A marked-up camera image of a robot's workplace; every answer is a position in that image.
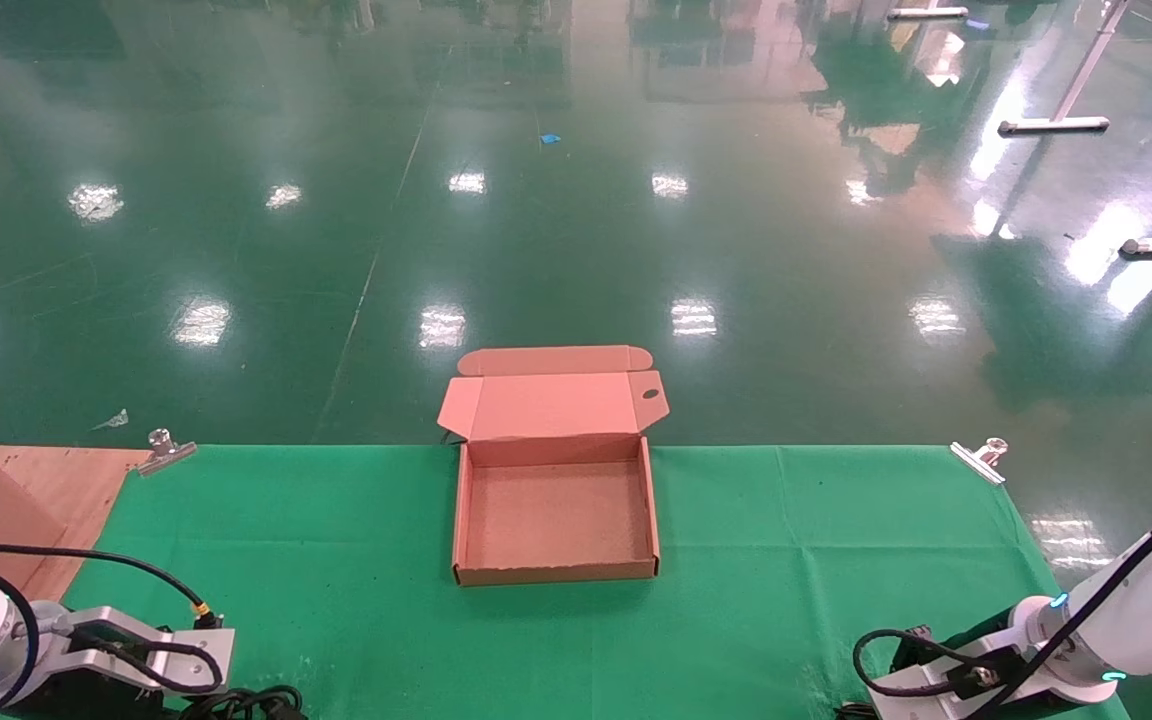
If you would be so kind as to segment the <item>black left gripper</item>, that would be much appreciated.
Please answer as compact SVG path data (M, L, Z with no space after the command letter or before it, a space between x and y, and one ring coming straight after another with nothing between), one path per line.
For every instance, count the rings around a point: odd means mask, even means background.
M12 705L13 719L179 719L160 691L93 673L51 675L32 694Z

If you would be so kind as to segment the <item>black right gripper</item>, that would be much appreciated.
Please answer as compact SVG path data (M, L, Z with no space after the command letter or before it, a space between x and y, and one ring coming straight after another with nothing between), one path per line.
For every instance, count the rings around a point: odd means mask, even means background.
M946 650L954 653L972 642L973 637L970 637L969 632L958 632L946 641L935 641L929 626L914 626L900 632L896 651L893 652L893 667L905 669L931 664L943 659Z

